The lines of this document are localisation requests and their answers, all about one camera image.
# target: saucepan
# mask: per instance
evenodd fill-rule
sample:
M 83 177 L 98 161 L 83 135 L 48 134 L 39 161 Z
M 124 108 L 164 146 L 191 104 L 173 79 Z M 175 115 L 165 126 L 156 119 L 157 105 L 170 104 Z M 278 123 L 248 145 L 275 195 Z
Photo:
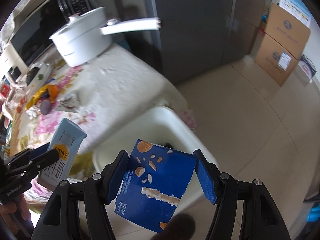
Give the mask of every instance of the saucepan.
M 97 57 L 112 44 L 110 34 L 158 30 L 159 18 L 144 18 L 120 22 L 106 19 L 104 7 L 99 7 L 85 14 L 75 14 L 69 23 L 50 36 L 58 52 L 66 63 L 78 66 Z

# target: floor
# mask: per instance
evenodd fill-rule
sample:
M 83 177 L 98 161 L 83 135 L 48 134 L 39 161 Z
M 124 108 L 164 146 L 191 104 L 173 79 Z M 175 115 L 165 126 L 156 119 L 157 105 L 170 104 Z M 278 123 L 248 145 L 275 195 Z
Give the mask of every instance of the floor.
M 292 73 L 280 87 L 252 54 L 178 86 L 193 110 L 196 135 L 218 161 L 220 171 L 238 180 L 261 179 L 292 235 L 313 179 L 320 149 L 320 92 Z M 214 207 L 204 200 L 188 210 L 196 218 L 193 239 L 204 239 Z M 238 239 L 238 203 L 233 239 Z

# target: yellow label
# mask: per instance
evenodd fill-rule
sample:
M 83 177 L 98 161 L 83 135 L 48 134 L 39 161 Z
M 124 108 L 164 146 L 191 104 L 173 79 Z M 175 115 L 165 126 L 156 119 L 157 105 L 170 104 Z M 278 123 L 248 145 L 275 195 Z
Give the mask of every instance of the yellow label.
M 56 144 L 53 148 L 59 152 L 59 156 L 62 160 L 67 160 L 69 151 L 64 144 Z

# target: blue box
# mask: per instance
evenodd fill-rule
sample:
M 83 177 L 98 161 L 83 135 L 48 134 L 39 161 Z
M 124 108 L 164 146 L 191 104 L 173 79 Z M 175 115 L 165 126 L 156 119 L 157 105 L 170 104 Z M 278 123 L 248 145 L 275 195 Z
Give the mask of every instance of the blue box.
M 186 191 L 195 165 L 192 154 L 137 140 L 115 213 L 161 233 Z

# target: box logo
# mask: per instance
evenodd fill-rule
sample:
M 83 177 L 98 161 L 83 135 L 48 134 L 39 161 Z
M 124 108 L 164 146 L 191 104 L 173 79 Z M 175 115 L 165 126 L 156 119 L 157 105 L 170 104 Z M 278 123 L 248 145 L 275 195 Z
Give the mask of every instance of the box logo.
M 279 54 L 279 53 L 274 52 L 274 53 L 272 53 L 272 56 L 273 56 L 273 58 L 274 58 L 276 61 L 279 61 L 279 60 L 280 60 L 280 54 Z
M 291 23 L 287 20 L 283 22 L 283 25 L 286 29 L 291 30 Z

